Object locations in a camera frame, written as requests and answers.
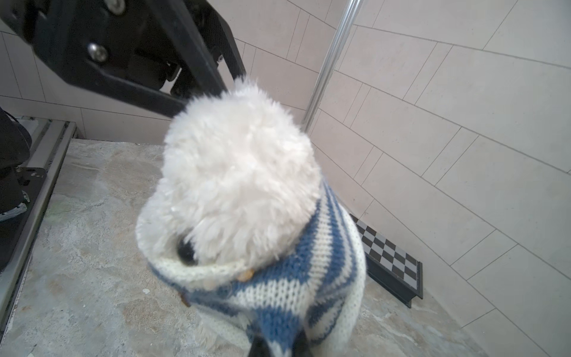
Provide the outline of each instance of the metal pole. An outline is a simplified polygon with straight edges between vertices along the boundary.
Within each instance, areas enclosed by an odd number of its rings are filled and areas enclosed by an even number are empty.
[[[341,51],[343,51],[343,46],[347,41],[347,37],[349,37],[349,31],[357,17],[357,13],[359,12],[362,2],[363,0],[349,0],[345,6],[345,11],[343,11],[343,16],[341,16],[341,21],[339,21],[337,31],[335,31],[335,35],[333,36],[333,40],[331,41],[325,60],[323,60],[323,64],[321,65],[321,70],[317,76],[317,81],[315,82],[315,87],[313,88],[309,105],[307,106],[305,116],[301,122],[301,127],[306,133],[311,126],[315,112],[317,112],[317,107],[319,102],[321,102],[323,92],[325,92],[325,87],[327,87],[327,83],[335,70],[335,64],[339,59]]]

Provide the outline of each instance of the screw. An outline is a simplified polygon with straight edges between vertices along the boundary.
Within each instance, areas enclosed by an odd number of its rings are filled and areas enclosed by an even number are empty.
[[[89,57],[91,57],[93,61],[99,63],[103,63],[109,58],[109,53],[107,53],[105,47],[97,43],[87,45],[87,53],[89,53]]]
[[[125,0],[105,0],[105,5],[114,15],[121,15],[125,12]]]

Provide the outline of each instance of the stone floor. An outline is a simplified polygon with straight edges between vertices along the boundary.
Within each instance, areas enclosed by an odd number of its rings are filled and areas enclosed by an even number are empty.
[[[0,355],[243,356],[196,345],[192,308],[150,274],[136,247],[135,220],[160,177],[161,149],[71,143]],[[424,296],[408,309],[368,278],[345,356],[485,356]]]

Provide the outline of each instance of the knitted dog sweater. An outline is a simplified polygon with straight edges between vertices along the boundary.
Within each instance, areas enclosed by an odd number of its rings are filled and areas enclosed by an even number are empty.
[[[261,335],[275,357],[291,356],[301,329],[315,356],[345,347],[359,314],[365,257],[355,224],[322,183],[316,211],[289,255],[212,291],[186,288],[151,267],[196,307],[210,329],[248,350]]]

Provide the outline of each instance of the dog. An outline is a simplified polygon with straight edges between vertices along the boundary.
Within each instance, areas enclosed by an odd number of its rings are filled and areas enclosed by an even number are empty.
[[[291,114],[242,79],[193,99],[165,144],[136,238],[155,275],[202,317],[196,340],[248,351],[261,338],[272,356],[291,356],[302,335],[315,356],[342,351],[364,253]]]

